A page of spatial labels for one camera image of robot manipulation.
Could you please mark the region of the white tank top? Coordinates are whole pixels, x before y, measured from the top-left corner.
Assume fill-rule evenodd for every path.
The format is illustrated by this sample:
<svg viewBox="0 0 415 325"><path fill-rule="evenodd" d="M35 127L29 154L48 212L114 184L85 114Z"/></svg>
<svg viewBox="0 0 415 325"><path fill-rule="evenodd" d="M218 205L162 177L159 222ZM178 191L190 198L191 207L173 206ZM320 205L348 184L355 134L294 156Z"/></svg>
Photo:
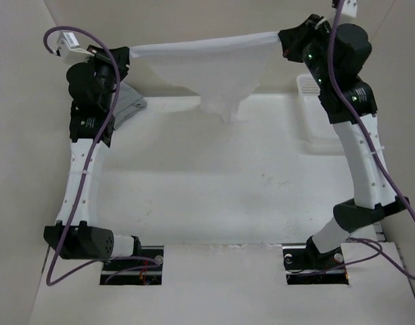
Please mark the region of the white tank top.
<svg viewBox="0 0 415 325"><path fill-rule="evenodd" d="M145 59L163 81L200 96L200 109L235 123L241 102L257 88L272 53L276 32L235 37L138 45L133 59Z"/></svg>

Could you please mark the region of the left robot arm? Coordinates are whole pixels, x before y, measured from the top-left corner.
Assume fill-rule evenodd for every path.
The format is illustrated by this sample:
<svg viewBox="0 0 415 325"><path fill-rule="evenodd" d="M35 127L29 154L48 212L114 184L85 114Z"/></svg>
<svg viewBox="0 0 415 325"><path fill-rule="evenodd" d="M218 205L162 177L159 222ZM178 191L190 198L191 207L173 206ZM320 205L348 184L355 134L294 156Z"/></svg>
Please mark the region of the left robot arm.
<svg viewBox="0 0 415 325"><path fill-rule="evenodd" d="M45 227L43 237L63 259L119 257L126 269L133 270L142 263L139 238L96 225L99 180L114 127L109 112L117 87L129 71L129 48L111 49L115 66L103 49L90 45L87 52L87 60L66 73L72 98L70 169L62 207L54 225Z"/></svg>

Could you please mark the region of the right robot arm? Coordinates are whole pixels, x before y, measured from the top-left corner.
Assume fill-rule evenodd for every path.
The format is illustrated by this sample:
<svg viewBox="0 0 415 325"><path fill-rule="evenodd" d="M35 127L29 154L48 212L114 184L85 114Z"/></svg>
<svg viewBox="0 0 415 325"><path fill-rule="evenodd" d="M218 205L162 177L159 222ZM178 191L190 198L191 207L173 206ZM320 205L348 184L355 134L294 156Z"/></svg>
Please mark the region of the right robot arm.
<svg viewBox="0 0 415 325"><path fill-rule="evenodd" d="M318 96L338 135L353 181L353 198L333 208L332 219L306 242L304 258L323 266L352 233L406 209L380 170L386 164L378 138L377 105L359 72L372 52L367 32L355 24L332 30L312 14L278 33L283 56L304 63L320 88Z"/></svg>

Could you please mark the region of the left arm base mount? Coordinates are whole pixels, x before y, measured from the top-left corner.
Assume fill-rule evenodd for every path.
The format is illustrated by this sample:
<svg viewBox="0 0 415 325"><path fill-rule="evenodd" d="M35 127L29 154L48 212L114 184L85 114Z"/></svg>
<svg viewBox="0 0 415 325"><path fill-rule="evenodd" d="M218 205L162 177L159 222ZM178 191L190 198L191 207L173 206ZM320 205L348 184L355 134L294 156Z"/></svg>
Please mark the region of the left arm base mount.
<svg viewBox="0 0 415 325"><path fill-rule="evenodd" d="M145 246L140 259L117 259L105 262L100 273L100 285L161 285L164 252L164 246Z"/></svg>

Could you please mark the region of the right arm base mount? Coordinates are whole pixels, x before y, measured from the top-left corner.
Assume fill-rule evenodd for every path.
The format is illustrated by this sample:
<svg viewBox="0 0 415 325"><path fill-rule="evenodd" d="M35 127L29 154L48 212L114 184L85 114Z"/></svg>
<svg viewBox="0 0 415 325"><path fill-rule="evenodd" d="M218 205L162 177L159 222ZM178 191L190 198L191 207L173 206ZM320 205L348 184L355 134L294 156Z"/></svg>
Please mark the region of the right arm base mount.
<svg viewBox="0 0 415 325"><path fill-rule="evenodd" d="M283 246L282 252L288 285L349 284L340 247L315 258L302 244Z"/></svg>

